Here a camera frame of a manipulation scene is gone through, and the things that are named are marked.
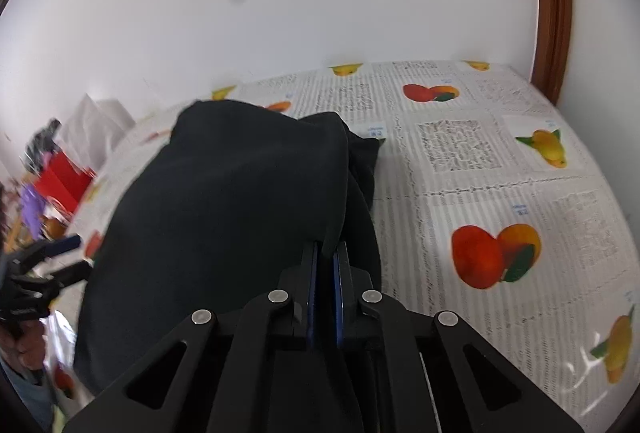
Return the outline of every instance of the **blue sleeve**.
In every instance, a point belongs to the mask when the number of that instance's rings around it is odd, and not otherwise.
[[[45,377],[42,386],[28,383],[20,375],[15,373],[6,365],[0,355],[0,365],[6,374],[7,379],[14,386],[24,405],[27,407],[33,418],[44,431],[48,431],[53,421],[53,404],[49,389],[49,381]]]

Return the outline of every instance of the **red bag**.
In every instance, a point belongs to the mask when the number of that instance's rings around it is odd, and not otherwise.
[[[33,186],[53,207],[69,218],[76,212],[93,178],[90,173],[76,169],[64,153],[57,152]]]

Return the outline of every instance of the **wooden trim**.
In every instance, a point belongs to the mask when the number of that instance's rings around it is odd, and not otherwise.
[[[564,80],[574,0],[538,0],[538,42],[531,82],[556,104]]]

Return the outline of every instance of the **dark folded garment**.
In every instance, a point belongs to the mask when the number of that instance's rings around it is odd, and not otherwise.
[[[334,113],[297,121],[231,101],[185,109],[95,256],[76,344],[82,382],[97,394],[194,310],[225,313],[272,290],[306,241],[331,257],[344,239],[379,289],[377,156],[378,141]]]

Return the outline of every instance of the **purple object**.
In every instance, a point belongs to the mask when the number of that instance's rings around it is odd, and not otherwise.
[[[40,238],[42,234],[42,220],[46,200],[35,190],[33,184],[25,184],[20,190],[20,202],[22,202],[22,222],[27,226],[33,239]]]

